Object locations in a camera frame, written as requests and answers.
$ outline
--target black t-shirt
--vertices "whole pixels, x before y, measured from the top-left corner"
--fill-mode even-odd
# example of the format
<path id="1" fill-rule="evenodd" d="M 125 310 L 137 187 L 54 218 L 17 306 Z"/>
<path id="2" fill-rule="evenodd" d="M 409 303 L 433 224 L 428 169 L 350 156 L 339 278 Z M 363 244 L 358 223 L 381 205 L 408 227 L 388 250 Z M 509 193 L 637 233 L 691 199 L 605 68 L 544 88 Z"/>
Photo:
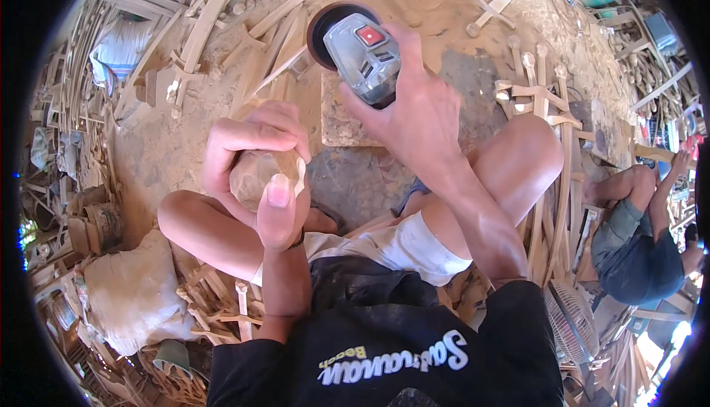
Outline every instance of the black t-shirt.
<path id="1" fill-rule="evenodd" d="M 362 265 L 364 279 L 350 273 Z M 342 285 L 351 278 L 360 283 Z M 286 344 L 252 340 L 214 349 L 209 406 L 562 405 L 552 328 L 534 283 L 513 281 L 488 297 L 476 333 L 428 302 L 433 287 L 416 273 L 365 258 L 321 258 L 312 281 L 314 299 L 320 294 L 331 303 L 321 300 Z M 345 293 L 324 289 L 333 283 Z M 387 290 L 373 296 L 372 287 Z M 401 303 L 408 295 L 414 305 Z M 393 298 L 400 303 L 361 305 Z"/>

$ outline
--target hand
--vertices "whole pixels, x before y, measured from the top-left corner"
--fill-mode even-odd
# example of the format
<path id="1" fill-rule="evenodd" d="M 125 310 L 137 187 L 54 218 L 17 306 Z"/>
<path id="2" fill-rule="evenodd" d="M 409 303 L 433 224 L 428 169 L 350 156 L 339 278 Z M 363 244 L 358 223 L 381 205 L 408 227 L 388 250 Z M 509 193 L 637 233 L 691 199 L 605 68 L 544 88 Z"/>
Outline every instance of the hand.
<path id="1" fill-rule="evenodd" d="M 266 231 L 263 220 L 267 219 L 267 216 L 261 216 L 261 206 L 257 213 L 247 210 L 236 200 L 229 189 L 229 173 L 234 166 L 236 154 L 247 149 L 271 151 L 295 149 L 303 160 L 309 163 L 311 155 L 308 151 L 307 130 L 298 123 L 297 106 L 285 101 L 265 101 L 244 121 L 235 121 L 230 118 L 217 120 L 210 130 L 207 140 L 207 148 L 200 171 L 202 187 L 211 196 L 217 198 L 237 220 L 254 229 L 260 226 L 262 231 Z M 273 190 L 273 193 L 278 193 L 278 189 L 280 189 L 278 179 L 274 186 L 276 189 Z M 278 205 L 282 205 L 285 201 L 283 197 L 280 199 L 275 201 L 278 201 L 277 207 L 279 208 Z M 288 202 L 282 206 L 288 211 L 295 212 L 293 218 L 290 219 L 290 223 L 294 225 L 291 231 L 300 234 L 300 228 L 308 214 L 309 206 L 310 192 L 306 184 L 306 188 L 295 200 L 295 207 L 291 207 Z"/>
<path id="2" fill-rule="evenodd" d="M 688 171 L 688 165 L 690 164 L 690 153 L 687 151 L 678 151 L 673 156 L 673 161 L 671 161 L 671 169 L 675 170 L 677 174 L 683 174 Z"/>
<path id="3" fill-rule="evenodd" d="M 399 45 L 402 59 L 397 99 L 384 110 L 375 110 L 345 83 L 340 84 L 340 94 L 367 133 L 432 188 L 453 165 L 465 160 L 457 141 L 461 98 L 453 87 L 424 69 L 417 33 L 392 23 L 382 27 Z"/>

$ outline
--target sawdust-covered floor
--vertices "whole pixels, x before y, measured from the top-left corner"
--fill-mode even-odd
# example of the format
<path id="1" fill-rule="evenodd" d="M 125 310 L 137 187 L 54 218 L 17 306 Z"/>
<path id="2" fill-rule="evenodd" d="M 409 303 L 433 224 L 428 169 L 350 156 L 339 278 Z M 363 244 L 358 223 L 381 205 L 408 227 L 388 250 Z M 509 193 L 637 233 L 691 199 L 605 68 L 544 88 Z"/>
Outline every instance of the sawdust-covered floor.
<path id="1" fill-rule="evenodd" d="M 217 66 L 239 43 L 236 24 L 253 26 L 284 0 L 257 0 L 257 7 L 242 16 L 230 15 L 225 29 L 215 29 L 201 59 L 202 73 Z M 307 0 L 309 17 L 323 6 L 340 0 Z M 400 21 L 389 0 L 357 0 L 373 6 L 385 21 Z M 464 31 L 482 11 L 466 0 L 407 0 L 421 14 L 425 62 L 463 97 L 460 138 L 462 147 L 475 138 L 492 136 L 506 122 L 495 101 L 493 82 L 513 78 L 513 60 L 507 38 L 513 33 L 496 20 L 489 21 L 481 37 L 469 38 Z M 515 33 L 522 39 L 522 50 L 534 52 L 536 43 L 549 47 L 548 79 L 552 67 L 563 60 L 571 73 L 568 84 L 586 98 L 599 98 L 604 104 L 611 128 L 622 126 L 630 117 L 628 91 L 618 80 L 616 63 L 606 41 L 593 23 L 582 31 L 563 21 L 554 0 L 513 0 L 503 13 L 517 24 Z M 197 174 L 212 122 L 229 114 L 232 92 L 245 69 L 241 59 L 220 80 L 207 78 L 191 84 L 183 104 L 182 116 L 173 119 L 170 105 L 162 93 L 173 81 L 168 66 L 169 54 L 179 49 L 184 37 L 175 29 L 161 45 L 152 67 L 158 73 L 158 102 L 151 109 L 133 101 L 119 111 L 120 130 L 114 142 L 116 173 L 122 184 L 126 231 L 124 247 L 138 245 L 152 227 L 155 210 L 163 197 L 176 189 L 202 192 Z M 308 166 L 313 198 L 336 211 L 353 229 L 395 205 L 413 180 L 412 174 L 383 148 L 333 148 L 320 143 L 320 67 L 314 65 L 297 84 L 297 104 L 301 122 L 310 130 L 311 151 Z M 625 168 L 630 163 L 628 139 L 602 128 L 605 160 Z"/>

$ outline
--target sitting man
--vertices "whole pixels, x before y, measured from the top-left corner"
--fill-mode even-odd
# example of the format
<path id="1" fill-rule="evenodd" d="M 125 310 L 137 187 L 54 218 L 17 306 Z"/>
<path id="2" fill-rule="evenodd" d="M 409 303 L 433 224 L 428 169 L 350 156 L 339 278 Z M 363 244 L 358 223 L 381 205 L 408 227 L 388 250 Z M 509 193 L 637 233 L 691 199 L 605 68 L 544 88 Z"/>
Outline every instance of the sitting man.
<path id="1" fill-rule="evenodd" d="M 591 257 L 599 285 L 621 303 L 640 305 L 671 296 L 698 268 L 703 250 L 697 242 L 679 253 L 668 229 L 668 194 L 688 171 L 689 160 L 687 152 L 676 154 L 658 188 L 653 170 L 634 165 L 584 190 L 588 203 L 620 201 L 594 233 Z"/>
<path id="2" fill-rule="evenodd" d="M 214 349 L 207 404 L 561 406 L 552 328 L 515 225 L 559 175 L 562 147 L 529 115 L 464 156 L 460 97 L 424 69 L 418 34 L 383 27 L 400 48 L 397 99 L 378 111 L 345 84 L 341 94 L 431 190 L 413 189 L 398 224 L 336 236 L 308 185 L 295 197 L 281 174 L 256 213 L 242 207 L 229 191 L 240 150 L 311 159 L 297 107 L 275 101 L 212 127 L 201 171 L 211 197 L 181 190 L 160 204 L 168 238 L 262 286 L 263 324 L 255 340 Z M 436 291 L 472 260 L 496 288 L 478 333 Z"/>

